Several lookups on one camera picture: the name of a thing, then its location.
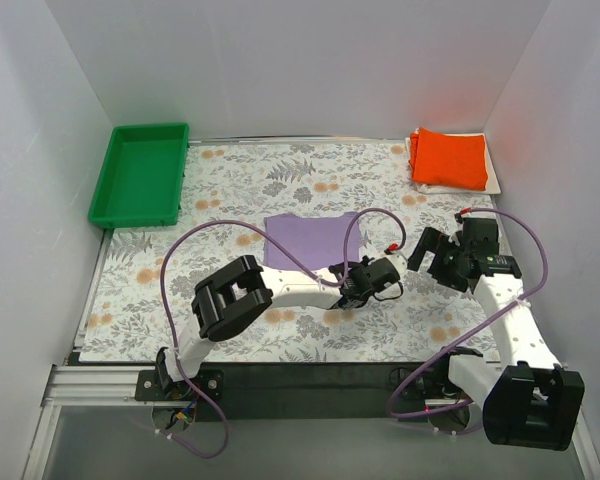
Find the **purple t shirt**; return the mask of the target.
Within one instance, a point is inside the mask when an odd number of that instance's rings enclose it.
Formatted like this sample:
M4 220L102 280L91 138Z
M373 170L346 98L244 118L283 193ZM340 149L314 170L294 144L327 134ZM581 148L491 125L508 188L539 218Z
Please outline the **purple t shirt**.
M309 270L343 262L344 237L354 212L337 217L299 217L281 214L264 219L265 232L279 242ZM360 261L360 228L356 220L347 241L349 264ZM280 270L301 269L269 239L264 245L264 265Z

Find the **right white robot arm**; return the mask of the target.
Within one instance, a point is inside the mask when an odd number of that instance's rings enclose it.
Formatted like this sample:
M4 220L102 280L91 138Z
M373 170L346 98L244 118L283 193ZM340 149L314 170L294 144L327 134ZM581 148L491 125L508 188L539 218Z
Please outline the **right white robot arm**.
M473 294L487 316L500 365L490 366L470 349L453 348L443 355L448 379L479 406L491 443L564 451L584 381L565 369L544 341L520 267L500 251L497 222L466 213L456 218L462 227L452 236L425 228L407 267L418 270L425 254L432 253L428 272L436 282Z

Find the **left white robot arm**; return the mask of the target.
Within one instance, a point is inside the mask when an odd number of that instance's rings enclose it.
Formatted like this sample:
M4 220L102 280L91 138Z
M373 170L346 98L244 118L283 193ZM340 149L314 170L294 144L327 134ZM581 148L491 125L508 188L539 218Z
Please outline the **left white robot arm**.
M252 255L231 261L195 287L186 322L174 344L156 357L155 380L168 399L190 394L186 379L194 379L215 344L242 334L265 311L313 307L353 310L385 290L404 289L407 261L398 253L343 263L310 275L261 266Z

